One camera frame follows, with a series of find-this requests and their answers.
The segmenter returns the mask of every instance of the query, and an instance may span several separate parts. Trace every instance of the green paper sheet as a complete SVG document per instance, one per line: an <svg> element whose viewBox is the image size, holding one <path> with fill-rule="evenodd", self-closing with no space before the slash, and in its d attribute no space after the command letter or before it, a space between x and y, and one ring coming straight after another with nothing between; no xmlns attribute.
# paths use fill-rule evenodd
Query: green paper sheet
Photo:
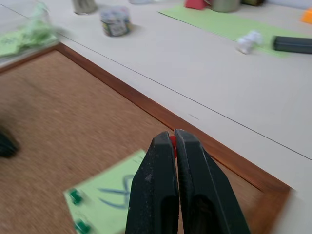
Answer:
<svg viewBox="0 0 312 234"><path fill-rule="evenodd" d="M118 191L130 192L132 178L144 157L145 152L140 150L99 175L75 186L74 188L81 192L83 197L79 205L74 205L68 195L69 190L65 191L64 196L73 220L81 219L91 225L93 234L123 233L126 227L129 196Z"/></svg>
<svg viewBox="0 0 312 234"><path fill-rule="evenodd" d="M260 23L252 19L243 18L235 15L235 13L220 13L210 9L195 10L186 8L183 5L164 9L159 12L234 41L237 41L238 38L248 34L250 31L256 30L262 34L264 41L259 49L281 57L289 53L272 49L274 36L309 37L265 23Z"/></svg>

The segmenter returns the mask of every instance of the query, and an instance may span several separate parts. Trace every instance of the wooden frame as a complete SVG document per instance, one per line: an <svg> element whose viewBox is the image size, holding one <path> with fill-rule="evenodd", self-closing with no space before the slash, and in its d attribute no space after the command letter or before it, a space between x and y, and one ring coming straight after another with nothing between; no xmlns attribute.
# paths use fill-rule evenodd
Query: wooden frame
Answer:
<svg viewBox="0 0 312 234"><path fill-rule="evenodd" d="M168 128L172 130L181 128L195 134L206 151L216 161L229 168L263 193L263 196L260 198L255 210L251 214L252 218L249 219L249 226L253 234L268 234L271 231L291 192L291 188L288 185L263 171L247 159L165 109L163 106L154 102L120 79L114 77L112 74L103 70L64 44L60 43L44 49L25 59L0 68L0 74L52 51L59 51L136 106L162 122Z"/></svg>

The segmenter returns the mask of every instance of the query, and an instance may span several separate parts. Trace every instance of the red object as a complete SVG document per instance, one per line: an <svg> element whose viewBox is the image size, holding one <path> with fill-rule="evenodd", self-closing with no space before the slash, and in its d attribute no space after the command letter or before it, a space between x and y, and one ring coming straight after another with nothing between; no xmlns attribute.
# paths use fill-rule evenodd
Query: red object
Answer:
<svg viewBox="0 0 312 234"><path fill-rule="evenodd" d="M206 3L204 2L204 0L186 0L184 6L188 8L202 10L205 8Z"/></svg>
<svg viewBox="0 0 312 234"><path fill-rule="evenodd" d="M172 143L172 146L174 148L174 154L175 154L175 159L177 158L177 151L176 151L176 136L169 136L169 139Z"/></svg>

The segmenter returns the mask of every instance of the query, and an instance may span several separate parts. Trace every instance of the green push pin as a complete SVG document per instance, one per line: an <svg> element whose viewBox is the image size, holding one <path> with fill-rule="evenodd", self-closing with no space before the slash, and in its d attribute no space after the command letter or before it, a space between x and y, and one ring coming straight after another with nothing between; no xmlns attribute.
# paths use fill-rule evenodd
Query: green push pin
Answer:
<svg viewBox="0 0 312 234"><path fill-rule="evenodd" d="M75 222L75 229L80 234L88 234L90 233L91 227L90 225L85 224L81 219Z"/></svg>
<svg viewBox="0 0 312 234"><path fill-rule="evenodd" d="M72 199L72 202L75 205L78 205L82 201L82 196L81 196L80 192L77 189L70 190L69 191L69 196L70 196L70 198Z"/></svg>

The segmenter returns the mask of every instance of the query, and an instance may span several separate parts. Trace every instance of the blue drawing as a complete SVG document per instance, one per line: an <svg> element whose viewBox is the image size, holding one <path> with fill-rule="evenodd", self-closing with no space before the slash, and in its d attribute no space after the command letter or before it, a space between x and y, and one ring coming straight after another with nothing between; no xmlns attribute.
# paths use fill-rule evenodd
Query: blue drawing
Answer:
<svg viewBox="0 0 312 234"><path fill-rule="evenodd" d="M130 188L128 187L129 180L132 180L134 175L125 175L122 179L123 183L123 190L116 190L116 189L101 189L98 188L103 193L110 193L110 194L116 194L116 195L123 195L124 196L124 203L123 204L116 204L107 200L104 200L102 198L99 198L99 200L109 206L112 206L117 209L128 209L129 206L129 199L130 199Z"/></svg>

